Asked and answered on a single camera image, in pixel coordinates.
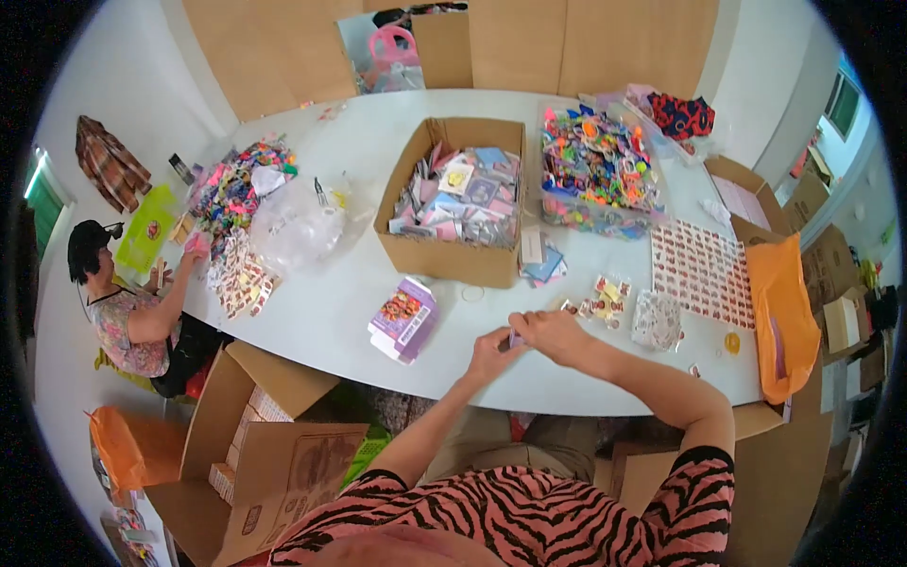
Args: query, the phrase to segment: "hand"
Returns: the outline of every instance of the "hand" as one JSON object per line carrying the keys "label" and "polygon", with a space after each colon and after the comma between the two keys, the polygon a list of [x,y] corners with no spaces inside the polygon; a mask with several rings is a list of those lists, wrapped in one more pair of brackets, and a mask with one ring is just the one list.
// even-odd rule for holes
{"label": "hand", "polygon": [[208,256],[208,252],[198,249],[184,252],[180,259],[180,267],[186,266],[188,269],[192,269],[193,266],[203,261],[206,256]]}
{"label": "hand", "polygon": [[507,320],[526,344],[562,367],[576,367],[595,340],[567,311],[513,313]]}
{"label": "hand", "polygon": [[[164,262],[164,284],[161,288],[169,283],[173,283],[173,270],[167,269],[167,262]],[[148,283],[145,284],[145,290],[149,293],[157,293],[161,288],[158,288],[158,268],[152,266],[151,271],[148,272]]]}
{"label": "hand", "polygon": [[520,345],[501,352],[501,343],[509,338],[509,327],[501,327],[476,338],[473,359],[462,380],[482,389],[491,384],[514,360],[529,350],[526,345]]}

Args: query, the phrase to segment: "red stool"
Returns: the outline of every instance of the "red stool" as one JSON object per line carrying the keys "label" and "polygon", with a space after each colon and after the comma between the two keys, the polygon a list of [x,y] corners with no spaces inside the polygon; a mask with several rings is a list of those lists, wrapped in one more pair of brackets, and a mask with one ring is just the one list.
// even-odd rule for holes
{"label": "red stool", "polygon": [[211,365],[214,364],[214,357],[208,359],[208,361],[192,375],[186,382],[186,396],[194,397],[199,399],[201,397],[201,390],[205,389],[205,380],[208,379],[208,373],[211,371]]}

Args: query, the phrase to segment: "hanging jacket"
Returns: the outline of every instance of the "hanging jacket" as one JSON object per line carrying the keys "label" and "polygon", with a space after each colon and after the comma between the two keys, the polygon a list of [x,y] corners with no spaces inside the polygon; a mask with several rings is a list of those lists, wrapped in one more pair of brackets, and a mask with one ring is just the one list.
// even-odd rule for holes
{"label": "hanging jacket", "polygon": [[117,212],[125,208],[135,212],[138,191],[147,194],[151,174],[120,143],[104,130],[103,124],[88,116],[79,116],[75,127],[75,155],[89,181]]}

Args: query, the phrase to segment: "purple printed box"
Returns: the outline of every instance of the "purple printed box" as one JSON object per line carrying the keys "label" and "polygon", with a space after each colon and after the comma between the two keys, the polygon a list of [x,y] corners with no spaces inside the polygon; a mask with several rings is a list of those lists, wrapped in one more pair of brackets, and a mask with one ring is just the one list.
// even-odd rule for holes
{"label": "purple printed box", "polygon": [[432,291],[406,278],[368,324],[371,343],[389,357],[412,364],[437,322]]}

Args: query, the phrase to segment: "black cap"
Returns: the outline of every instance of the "black cap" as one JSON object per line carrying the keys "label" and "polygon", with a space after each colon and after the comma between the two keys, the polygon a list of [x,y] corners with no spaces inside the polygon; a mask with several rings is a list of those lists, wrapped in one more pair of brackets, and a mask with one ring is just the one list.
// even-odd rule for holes
{"label": "black cap", "polygon": [[85,283],[85,271],[97,273],[98,251],[106,248],[111,233],[97,220],[83,220],[69,235],[69,279]]}

